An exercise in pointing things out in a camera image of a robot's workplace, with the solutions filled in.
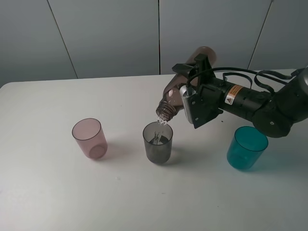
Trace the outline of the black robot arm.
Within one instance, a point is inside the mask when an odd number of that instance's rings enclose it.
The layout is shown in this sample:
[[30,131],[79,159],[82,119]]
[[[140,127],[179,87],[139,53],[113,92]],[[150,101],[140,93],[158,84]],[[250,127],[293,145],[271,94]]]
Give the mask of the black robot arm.
[[290,75],[276,71],[251,71],[215,67],[199,54],[190,64],[172,70],[185,77],[180,96],[188,121],[194,128],[229,112],[253,123],[271,138],[285,137],[293,124],[308,117],[308,69]]

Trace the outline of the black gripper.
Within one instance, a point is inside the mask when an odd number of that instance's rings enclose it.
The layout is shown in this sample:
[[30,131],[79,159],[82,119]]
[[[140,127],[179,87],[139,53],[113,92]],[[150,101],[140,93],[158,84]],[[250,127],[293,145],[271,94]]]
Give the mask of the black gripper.
[[176,81],[187,81],[198,72],[196,92],[192,95],[192,120],[213,120],[223,111],[239,116],[243,109],[235,106],[235,98],[243,86],[227,81],[229,76],[250,77],[239,72],[223,72],[222,79],[216,78],[207,54],[200,53],[195,58],[196,64],[176,64],[172,67]]

